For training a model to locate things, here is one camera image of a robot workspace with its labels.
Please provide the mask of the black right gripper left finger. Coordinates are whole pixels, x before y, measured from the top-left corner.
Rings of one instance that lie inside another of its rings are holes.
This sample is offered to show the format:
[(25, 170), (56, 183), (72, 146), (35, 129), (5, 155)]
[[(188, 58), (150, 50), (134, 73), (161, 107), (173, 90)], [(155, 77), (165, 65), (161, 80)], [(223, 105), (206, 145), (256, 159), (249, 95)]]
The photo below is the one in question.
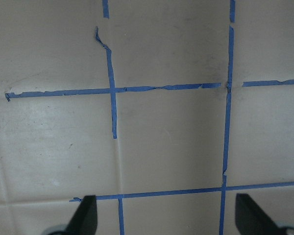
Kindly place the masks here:
[(98, 227), (97, 198), (85, 196), (64, 230), (65, 235), (94, 235)]

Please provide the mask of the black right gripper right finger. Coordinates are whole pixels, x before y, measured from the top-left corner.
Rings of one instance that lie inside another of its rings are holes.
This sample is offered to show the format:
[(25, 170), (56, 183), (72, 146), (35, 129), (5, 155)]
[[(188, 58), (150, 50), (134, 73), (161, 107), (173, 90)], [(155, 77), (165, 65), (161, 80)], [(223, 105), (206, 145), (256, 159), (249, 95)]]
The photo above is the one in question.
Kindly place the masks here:
[(246, 193), (237, 193), (235, 225), (241, 235), (278, 235), (278, 226)]

